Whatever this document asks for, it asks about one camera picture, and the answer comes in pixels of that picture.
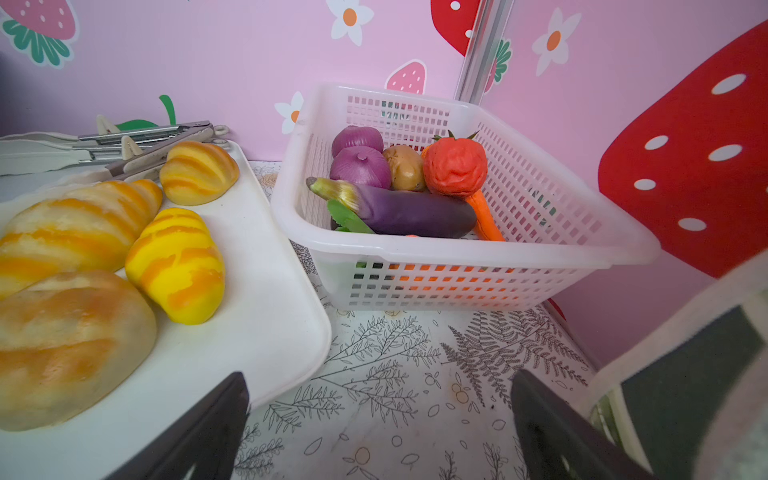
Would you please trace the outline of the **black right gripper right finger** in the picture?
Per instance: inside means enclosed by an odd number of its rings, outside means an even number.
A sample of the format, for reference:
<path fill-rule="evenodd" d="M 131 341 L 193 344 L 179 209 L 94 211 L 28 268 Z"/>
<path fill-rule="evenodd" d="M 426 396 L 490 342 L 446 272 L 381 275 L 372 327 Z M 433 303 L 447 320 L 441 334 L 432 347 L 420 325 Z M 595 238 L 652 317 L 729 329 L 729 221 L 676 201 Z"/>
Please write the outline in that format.
<path fill-rule="evenodd" d="M 516 432 L 532 479 L 651 479 L 534 374 L 518 371 L 510 394 Z"/>

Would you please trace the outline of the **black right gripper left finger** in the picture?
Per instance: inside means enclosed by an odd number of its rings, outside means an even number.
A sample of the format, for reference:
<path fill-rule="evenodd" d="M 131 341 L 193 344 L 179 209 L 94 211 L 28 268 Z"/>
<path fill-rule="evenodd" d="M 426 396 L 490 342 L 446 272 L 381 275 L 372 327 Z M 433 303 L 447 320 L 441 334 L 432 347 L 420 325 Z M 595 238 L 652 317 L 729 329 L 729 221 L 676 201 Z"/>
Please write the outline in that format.
<path fill-rule="evenodd" d="M 249 392 L 233 372 L 111 479 L 229 479 L 247 420 Z"/>

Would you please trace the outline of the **beige canvas tote bag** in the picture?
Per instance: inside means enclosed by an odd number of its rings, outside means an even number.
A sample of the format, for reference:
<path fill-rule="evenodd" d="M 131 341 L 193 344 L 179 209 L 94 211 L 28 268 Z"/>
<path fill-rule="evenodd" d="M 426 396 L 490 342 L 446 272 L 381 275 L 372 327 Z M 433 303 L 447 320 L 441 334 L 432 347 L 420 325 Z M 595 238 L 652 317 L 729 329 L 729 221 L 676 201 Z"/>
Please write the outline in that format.
<path fill-rule="evenodd" d="M 602 368 L 577 411 L 657 479 L 767 476 L 767 254 Z"/>

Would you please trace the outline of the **white plastic tray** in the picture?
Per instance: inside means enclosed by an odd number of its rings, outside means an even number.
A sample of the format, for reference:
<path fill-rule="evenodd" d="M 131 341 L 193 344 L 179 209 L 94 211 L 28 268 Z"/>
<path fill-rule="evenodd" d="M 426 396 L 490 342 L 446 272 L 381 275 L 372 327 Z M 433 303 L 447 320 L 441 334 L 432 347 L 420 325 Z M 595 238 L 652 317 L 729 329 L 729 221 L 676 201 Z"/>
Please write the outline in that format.
<path fill-rule="evenodd" d="M 329 350 L 329 318 L 241 148 L 227 148 L 239 180 L 197 209 L 226 262 L 216 314 L 188 326 L 159 313 L 151 354 L 103 400 L 55 426 L 3 432 L 3 478 L 105 478 L 230 374 L 244 376 L 255 406 L 319 368 Z"/>

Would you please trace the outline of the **large tan bread loaf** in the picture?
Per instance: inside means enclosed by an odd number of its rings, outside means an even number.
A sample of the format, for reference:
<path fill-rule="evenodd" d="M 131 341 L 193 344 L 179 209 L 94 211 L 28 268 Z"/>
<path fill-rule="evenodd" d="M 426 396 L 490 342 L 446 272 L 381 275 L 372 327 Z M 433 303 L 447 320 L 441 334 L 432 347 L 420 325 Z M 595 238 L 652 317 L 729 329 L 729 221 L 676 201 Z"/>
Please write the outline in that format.
<path fill-rule="evenodd" d="M 117 388 L 147 358 L 156 315 L 127 280 L 61 273 L 1 302 L 1 428 L 65 422 Z"/>

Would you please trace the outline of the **yellow striped bread roll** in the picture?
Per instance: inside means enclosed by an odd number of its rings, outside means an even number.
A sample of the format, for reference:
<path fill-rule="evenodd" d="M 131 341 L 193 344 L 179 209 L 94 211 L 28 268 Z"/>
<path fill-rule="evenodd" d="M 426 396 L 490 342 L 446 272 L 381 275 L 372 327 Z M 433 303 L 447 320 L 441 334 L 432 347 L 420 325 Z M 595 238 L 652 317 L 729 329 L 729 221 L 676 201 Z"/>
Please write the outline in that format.
<path fill-rule="evenodd" d="M 209 321 L 224 298 L 223 256 L 202 217 L 188 209 L 159 212 L 132 245 L 124 269 L 175 323 Z"/>

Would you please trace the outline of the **orange carrot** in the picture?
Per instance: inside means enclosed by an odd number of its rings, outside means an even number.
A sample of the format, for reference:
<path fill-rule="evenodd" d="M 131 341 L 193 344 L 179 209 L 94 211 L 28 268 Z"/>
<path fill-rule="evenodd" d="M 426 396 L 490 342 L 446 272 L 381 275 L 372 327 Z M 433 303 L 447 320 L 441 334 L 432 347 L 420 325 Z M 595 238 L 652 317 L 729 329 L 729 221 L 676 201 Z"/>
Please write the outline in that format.
<path fill-rule="evenodd" d="M 472 207 L 476 216 L 475 234 L 481 240 L 504 242 L 505 238 L 494 222 L 483 192 L 476 191 L 466 199 L 466 202 Z"/>

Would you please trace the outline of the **long striped bread loaf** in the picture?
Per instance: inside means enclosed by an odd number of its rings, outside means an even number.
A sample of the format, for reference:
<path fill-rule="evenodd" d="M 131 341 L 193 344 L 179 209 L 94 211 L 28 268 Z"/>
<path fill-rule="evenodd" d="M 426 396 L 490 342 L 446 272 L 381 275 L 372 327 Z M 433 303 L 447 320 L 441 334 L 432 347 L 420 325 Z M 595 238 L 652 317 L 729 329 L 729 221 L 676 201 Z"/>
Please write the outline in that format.
<path fill-rule="evenodd" d="M 37 202 L 1 237 L 1 297 L 71 271 L 115 272 L 164 195 L 150 180 L 106 181 Z"/>

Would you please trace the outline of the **small striped bread roll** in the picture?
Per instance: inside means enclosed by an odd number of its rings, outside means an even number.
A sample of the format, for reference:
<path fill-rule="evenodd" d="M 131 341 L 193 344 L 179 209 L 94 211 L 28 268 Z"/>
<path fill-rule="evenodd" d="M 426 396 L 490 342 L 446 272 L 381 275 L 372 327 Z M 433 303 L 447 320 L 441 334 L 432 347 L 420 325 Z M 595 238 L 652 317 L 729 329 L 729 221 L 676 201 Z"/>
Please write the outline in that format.
<path fill-rule="evenodd" d="M 202 205 L 218 199 L 239 177 L 237 163 L 224 149 L 197 141 L 176 144 L 159 172 L 165 196 L 182 206 Z"/>

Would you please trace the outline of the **brown potato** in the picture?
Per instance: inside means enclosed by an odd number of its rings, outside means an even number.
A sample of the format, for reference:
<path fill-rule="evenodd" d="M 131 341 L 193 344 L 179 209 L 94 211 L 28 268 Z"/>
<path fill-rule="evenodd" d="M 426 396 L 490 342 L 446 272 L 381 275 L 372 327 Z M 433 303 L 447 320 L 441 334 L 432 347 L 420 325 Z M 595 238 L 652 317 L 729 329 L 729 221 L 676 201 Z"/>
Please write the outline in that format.
<path fill-rule="evenodd" d="M 390 168 L 391 188 L 398 191 L 420 192 L 426 189 L 423 159 L 407 145 L 395 145 L 383 151 Z"/>

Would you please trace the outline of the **purple onion front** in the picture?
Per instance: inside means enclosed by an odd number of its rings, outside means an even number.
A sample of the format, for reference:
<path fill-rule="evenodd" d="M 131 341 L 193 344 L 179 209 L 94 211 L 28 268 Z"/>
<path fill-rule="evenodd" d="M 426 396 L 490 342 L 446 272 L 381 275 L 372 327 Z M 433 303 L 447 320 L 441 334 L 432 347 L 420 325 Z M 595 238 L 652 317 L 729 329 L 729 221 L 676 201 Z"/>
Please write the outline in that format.
<path fill-rule="evenodd" d="M 384 155 L 368 146 L 353 146 L 338 152 L 329 177 L 358 185 L 389 189 L 392 174 Z"/>

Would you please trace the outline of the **purple onion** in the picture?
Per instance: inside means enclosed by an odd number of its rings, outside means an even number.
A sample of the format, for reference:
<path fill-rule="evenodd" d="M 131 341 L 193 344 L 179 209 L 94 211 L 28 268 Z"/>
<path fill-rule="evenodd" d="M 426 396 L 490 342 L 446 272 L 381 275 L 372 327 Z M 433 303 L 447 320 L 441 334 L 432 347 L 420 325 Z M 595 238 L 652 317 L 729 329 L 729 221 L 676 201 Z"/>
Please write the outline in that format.
<path fill-rule="evenodd" d="M 331 146 L 331 154 L 336 157 L 343 149 L 357 146 L 366 146 L 382 152 L 384 150 L 383 137 L 373 127 L 349 125 L 335 136 Z"/>
<path fill-rule="evenodd" d="M 392 174 L 384 155 L 368 146 L 353 146 L 338 152 L 329 177 L 358 185 L 389 189 Z"/>

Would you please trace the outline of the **metal tongs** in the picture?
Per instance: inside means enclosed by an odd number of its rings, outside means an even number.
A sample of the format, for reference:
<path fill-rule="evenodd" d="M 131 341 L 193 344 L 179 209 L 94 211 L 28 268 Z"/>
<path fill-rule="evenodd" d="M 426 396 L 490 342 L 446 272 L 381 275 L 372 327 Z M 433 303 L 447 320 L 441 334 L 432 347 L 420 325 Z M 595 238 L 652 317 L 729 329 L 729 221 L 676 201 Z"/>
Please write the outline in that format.
<path fill-rule="evenodd" d="M 182 123 L 179 125 L 169 126 L 157 126 L 140 128 L 131 131 L 118 131 L 117 133 L 107 133 L 101 135 L 83 135 L 78 136 L 79 142 L 84 142 L 87 145 L 96 145 L 98 147 L 112 147 L 113 145 L 120 146 L 123 137 L 127 136 L 132 138 L 140 147 L 147 145 L 153 145 L 173 137 L 177 137 L 182 134 L 190 132 L 197 132 L 209 128 L 213 131 L 213 136 L 221 137 L 230 133 L 230 129 L 226 125 L 213 125 L 210 121 L 197 121 L 190 123 Z"/>

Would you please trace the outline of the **purple onion back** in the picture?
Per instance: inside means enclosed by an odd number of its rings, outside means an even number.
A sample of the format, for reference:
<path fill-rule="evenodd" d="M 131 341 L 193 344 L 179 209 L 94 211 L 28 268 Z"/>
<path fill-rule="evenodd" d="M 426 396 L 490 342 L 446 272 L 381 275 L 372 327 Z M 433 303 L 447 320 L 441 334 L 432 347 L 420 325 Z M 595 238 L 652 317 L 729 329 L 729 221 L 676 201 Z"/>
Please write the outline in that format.
<path fill-rule="evenodd" d="M 357 146 L 366 146 L 382 152 L 384 150 L 383 137 L 373 127 L 349 125 L 335 136 L 331 146 L 331 154 L 336 157 L 343 149 Z"/>

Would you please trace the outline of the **white handled tongs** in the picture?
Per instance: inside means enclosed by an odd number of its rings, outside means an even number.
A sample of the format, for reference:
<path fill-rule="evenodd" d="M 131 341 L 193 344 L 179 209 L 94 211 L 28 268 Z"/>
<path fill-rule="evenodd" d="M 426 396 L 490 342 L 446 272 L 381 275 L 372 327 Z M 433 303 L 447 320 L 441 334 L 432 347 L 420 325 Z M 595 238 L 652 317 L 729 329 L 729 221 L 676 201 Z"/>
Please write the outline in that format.
<path fill-rule="evenodd" d="M 124 179 L 162 164 L 168 152 L 180 142 L 223 144 L 226 136 L 214 137 L 213 131 L 205 128 L 144 147 L 127 136 L 122 138 L 120 146 L 98 147 L 79 142 L 78 136 L 59 133 L 8 135 L 1 138 L 1 174 L 35 174 L 99 165 L 107 169 L 111 178 Z"/>

